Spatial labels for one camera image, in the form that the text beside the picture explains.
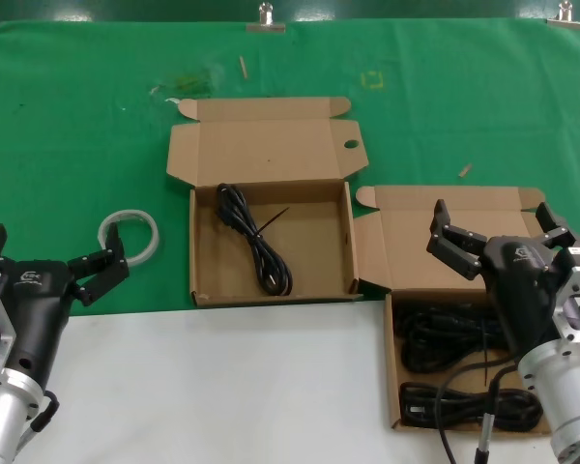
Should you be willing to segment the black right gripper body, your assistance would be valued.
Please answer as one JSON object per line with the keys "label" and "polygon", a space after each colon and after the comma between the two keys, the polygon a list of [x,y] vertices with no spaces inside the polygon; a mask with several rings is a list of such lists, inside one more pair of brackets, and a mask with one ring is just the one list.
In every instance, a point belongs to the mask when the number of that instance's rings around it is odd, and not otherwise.
{"label": "black right gripper body", "polygon": [[557,337],[552,322],[556,301],[575,298],[575,287],[566,284],[565,254],[554,253],[537,238],[487,240],[480,274],[512,356],[522,357]]}

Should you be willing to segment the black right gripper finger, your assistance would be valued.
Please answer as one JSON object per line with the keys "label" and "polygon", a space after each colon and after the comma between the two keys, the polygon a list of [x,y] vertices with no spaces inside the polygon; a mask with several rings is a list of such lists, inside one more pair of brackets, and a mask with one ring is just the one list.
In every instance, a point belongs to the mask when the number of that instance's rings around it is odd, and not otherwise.
{"label": "black right gripper finger", "polygon": [[454,226],[444,199],[436,201],[426,250],[460,276],[473,280],[480,274],[486,237]]}
{"label": "black right gripper finger", "polygon": [[556,215],[547,202],[537,206],[536,220],[542,230],[536,239],[545,247],[580,247],[580,235],[563,217]]}

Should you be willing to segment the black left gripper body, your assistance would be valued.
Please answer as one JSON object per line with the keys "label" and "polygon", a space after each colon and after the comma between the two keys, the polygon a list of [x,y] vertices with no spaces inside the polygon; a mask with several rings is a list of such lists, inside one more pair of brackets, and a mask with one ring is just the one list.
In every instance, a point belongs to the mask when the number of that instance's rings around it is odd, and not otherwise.
{"label": "black left gripper body", "polygon": [[0,258],[0,300],[15,332],[5,366],[46,388],[74,296],[66,263]]}

